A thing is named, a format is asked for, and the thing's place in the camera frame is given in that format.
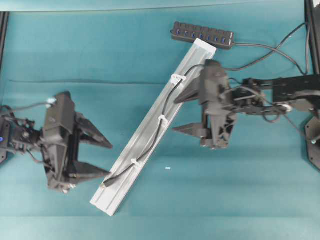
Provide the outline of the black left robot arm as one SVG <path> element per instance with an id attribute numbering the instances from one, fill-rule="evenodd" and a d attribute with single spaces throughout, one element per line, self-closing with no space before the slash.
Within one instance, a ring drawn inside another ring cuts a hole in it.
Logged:
<path id="1" fill-rule="evenodd" d="M 112 144 L 74 105 L 55 104 L 47 109 L 44 126 L 18 119 L 11 108 L 0 114 L 0 160 L 8 154 L 28 154 L 43 165 L 50 190 L 68 193 L 78 184 L 109 174 L 103 168 L 78 160 L 81 143 L 111 149 Z"/>

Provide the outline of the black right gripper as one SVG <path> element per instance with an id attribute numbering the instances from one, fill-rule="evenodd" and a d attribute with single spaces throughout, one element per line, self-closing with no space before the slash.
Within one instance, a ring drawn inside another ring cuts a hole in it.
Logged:
<path id="1" fill-rule="evenodd" d="M 194 78 L 173 101 L 181 104 L 199 99 L 200 76 Z M 172 130 L 200 139 L 200 145 L 210 149 L 224 149 L 229 145 L 237 114 L 261 115 L 264 103 L 261 100 L 206 101 L 202 105 L 202 120 L 173 127 Z"/>

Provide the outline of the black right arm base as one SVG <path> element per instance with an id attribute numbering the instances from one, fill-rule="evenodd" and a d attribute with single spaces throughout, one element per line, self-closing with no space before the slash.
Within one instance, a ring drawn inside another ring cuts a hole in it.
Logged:
<path id="1" fill-rule="evenodd" d="M 304 126 L 309 162 L 320 170 L 320 119 L 313 116 Z"/>

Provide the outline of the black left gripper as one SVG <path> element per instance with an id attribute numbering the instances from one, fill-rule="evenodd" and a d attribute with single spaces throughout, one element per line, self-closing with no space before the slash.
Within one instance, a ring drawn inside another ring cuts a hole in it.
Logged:
<path id="1" fill-rule="evenodd" d="M 75 113 L 74 134 L 77 134 L 80 143 L 113 148 L 106 137 L 80 112 Z M 25 120 L 22 125 L 14 127 L 11 144 L 17 152 L 28 154 L 35 163 L 43 165 L 48 189 L 67 194 L 77 184 L 105 178 L 110 174 L 105 169 L 79 161 L 72 162 L 66 174 L 70 135 L 70 131 L 60 124 L 36 130 L 33 121 Z"/>

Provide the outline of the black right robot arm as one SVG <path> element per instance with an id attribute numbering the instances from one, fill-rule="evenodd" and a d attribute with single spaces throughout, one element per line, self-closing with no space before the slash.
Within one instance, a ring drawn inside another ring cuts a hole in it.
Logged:
<path id="1" fill-rule="evenodd" d="M 320 118 L 320 77 L 260 80 L 247 78 L 231 87 L 228 76 L 195 78 L 175 99 L 175 103 L 198 100 L 202 107 L 201 122 L 174 128 L 174 131 L 200 139 L 203 147 L 226 148 L 238 113 L 251 116 L 286 116 L 291 109 L 311 112 Z"/>

